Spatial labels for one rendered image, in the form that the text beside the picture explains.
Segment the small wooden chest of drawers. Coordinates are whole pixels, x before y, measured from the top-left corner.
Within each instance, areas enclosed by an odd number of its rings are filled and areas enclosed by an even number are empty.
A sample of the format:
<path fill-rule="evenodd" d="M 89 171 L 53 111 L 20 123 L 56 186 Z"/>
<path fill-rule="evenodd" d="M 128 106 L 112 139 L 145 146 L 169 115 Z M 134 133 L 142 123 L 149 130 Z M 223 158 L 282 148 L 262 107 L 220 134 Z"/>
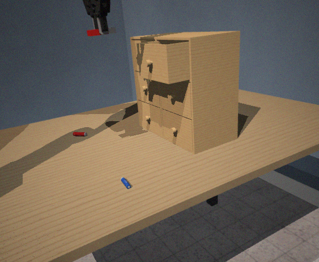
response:
<path fill-rule="evenodd" d="M 189 40 L 190 80 L 186 81 L 191 82 L 192 117 L 162 107 L 160 82 L 161 106 L 139 99 L 138 95 L 137 103 L 138 114 L 140 100 L 161 108 L 163 136 L 141 127 L 193 154 L 238 138 L 240 31 L 196 33 L 197 36 L 171 32 L 130 37 L 131 49 L 132 41 L 137 39 Z M 164 137 L 164 109 L 192 120 L 193 152 Z"/>

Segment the red rectangular block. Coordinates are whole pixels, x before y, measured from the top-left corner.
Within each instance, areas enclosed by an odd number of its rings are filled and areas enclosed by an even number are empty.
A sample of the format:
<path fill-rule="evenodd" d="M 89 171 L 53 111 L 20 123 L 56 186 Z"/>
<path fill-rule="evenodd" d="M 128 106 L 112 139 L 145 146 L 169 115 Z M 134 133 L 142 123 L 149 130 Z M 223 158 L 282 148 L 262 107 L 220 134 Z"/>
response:
<path fill-rule="evenodd" d="M 116 28 L 115 27 L 111 27 L 108 28 L 109 29 L 109 33 L 108 34 L 112 34 L 112 33 L 116 33 Z M 99 33 L 99 29 L 93 29 L 93 30 L 88 30 L 87 31 L 87 35 L 88 36 L 95 36 L 95 35 L 103 35 Z"/>

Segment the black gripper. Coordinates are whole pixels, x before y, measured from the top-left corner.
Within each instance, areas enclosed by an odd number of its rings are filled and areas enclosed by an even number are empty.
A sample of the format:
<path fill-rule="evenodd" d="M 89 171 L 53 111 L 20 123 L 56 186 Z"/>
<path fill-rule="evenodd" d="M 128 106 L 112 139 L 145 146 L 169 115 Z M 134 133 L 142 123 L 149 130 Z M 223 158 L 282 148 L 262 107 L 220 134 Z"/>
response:
<path fill-rule="evenodd" d="M 110 0 L 82 0 L 87 14 L 93 19 L 94 29 L 100 34 L 108 34 L 107 15 L 110 12 Z"/>

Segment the blue aaa battery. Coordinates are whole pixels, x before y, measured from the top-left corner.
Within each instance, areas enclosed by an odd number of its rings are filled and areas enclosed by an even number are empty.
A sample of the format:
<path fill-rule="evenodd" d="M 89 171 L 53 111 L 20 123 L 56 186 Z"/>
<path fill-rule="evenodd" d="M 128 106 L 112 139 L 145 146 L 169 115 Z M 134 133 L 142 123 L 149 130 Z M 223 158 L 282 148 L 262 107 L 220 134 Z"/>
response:
<path fill-rule="evenodd" d="M 121 181 L 123 182 L 123 184 L 126 186 L 127 189 L 130 189 L 131 185 L 127 182 L 127 180 L 124 177 L 121 178 Z"/>

